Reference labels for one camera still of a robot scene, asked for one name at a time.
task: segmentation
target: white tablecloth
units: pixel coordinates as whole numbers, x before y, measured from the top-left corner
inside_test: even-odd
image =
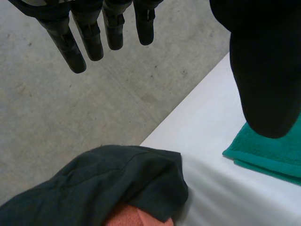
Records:
[[[301,226],[301,186],[222,156],[244,123],[227,55],[141,144],[182,154],[190,196],[176,225]]]

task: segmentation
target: green towel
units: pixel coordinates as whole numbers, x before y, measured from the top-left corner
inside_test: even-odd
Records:
[[[239,166],[301,185],[301,116],[279,139],[260,136],[246,123],[222,154]]]

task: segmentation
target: concrete floor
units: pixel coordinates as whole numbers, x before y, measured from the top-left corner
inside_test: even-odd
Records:
[[[208,0],[165,0],[155,40],[140,45],[133,7],[124,47],[74,74],[47,32],[0,1],[0,204],[106,144],[139,145],[229,51]]]

